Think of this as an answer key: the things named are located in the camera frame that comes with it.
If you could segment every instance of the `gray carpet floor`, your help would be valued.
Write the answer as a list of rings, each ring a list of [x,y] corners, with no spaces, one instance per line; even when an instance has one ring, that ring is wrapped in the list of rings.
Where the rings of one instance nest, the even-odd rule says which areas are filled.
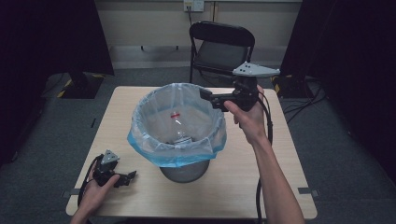
[[[67,199],[61,195],[77,181],[113,90],[117,86],[188,82],[188,73],[189,67],[116,70],[114,77],[105,78],[91,100],[57,98],[69,77],[50,77],[41,117],[23,143],[19,157],[0,169],[0,223],[68,223]],[[215,78],[198,74],[194,83],[224,86]],[[273,88],[268,79],[260,79],[259,83]],[[312,83],[310,88],[318,90],[318,84]],[[325,92],[320,91],[318,98],[323,96]],[[280,102],[287,111],[306,99]],[[286,118],[291,119],[294,113],[287,113]],[[342,114],[331,102],[323,100],[307,107],[290,121],[289,127],[308,185],[316,193],[318,216],[307,223],[396,223],[395,186],[370,153],[350,137]],[[92,220],[115,223],[125,219]],[[128,223],[164,221],[132,219]]]

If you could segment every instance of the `blue plastic bag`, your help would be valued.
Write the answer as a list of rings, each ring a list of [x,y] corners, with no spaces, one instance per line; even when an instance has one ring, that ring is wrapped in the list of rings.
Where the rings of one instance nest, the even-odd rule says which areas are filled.
[[[227,139],[223,112],[201,99],[202,87],[173,83],[150,92],[136,106],[128,142],[159,167],[180,167],[215,159]],[[178,111],[192,143],[171,145],[170,114]]]

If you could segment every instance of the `chair backrest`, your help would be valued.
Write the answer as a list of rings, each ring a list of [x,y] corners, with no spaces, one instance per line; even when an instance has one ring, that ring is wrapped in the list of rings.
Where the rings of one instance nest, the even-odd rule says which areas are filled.
[[[213,21],[198,21],[190,27],[191,43],[194,38],[209,42],[254,48],[254,35],[244,27]]]

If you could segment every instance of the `wall socket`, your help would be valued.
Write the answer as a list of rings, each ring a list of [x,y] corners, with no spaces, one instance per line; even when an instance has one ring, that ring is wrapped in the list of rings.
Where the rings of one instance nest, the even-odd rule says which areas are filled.
[[[188,7],[190,7],[190,11],[204,11],[204,0],[183,0],[183,10],[189,11]]]

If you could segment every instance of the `clear plastic bottle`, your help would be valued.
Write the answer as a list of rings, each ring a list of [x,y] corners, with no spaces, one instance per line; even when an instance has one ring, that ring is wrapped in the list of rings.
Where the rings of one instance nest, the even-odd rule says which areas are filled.
[[[186,135],[186,128],[180,119],[180,113],[177,111],[172,112],[171,119],[171,132],[173,132],[171,143],[174,145],[191,143],[191,137]]]

